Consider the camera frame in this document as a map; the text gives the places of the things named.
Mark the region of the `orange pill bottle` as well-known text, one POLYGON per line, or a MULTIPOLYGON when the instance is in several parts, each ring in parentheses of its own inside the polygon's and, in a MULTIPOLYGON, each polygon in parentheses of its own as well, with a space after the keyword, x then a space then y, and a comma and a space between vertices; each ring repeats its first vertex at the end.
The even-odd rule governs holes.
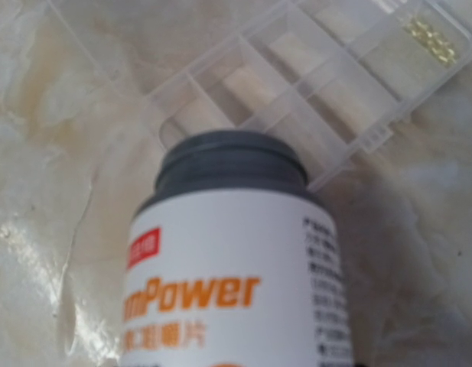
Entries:
POLYGON ((329 212, 295 151, 208 132, 164 157, 130 227, 122 366, 352 366, 329 212))

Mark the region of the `clear plastic pill organizer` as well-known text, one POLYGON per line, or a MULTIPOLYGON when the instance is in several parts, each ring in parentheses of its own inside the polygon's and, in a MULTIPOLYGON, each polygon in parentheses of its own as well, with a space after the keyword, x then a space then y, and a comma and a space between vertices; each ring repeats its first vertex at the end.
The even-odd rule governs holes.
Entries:
POLYGON ((273 135, 311 188, 373 152, 472 61, 449 1, 52 1, 168 150, 201 132, 273 135))

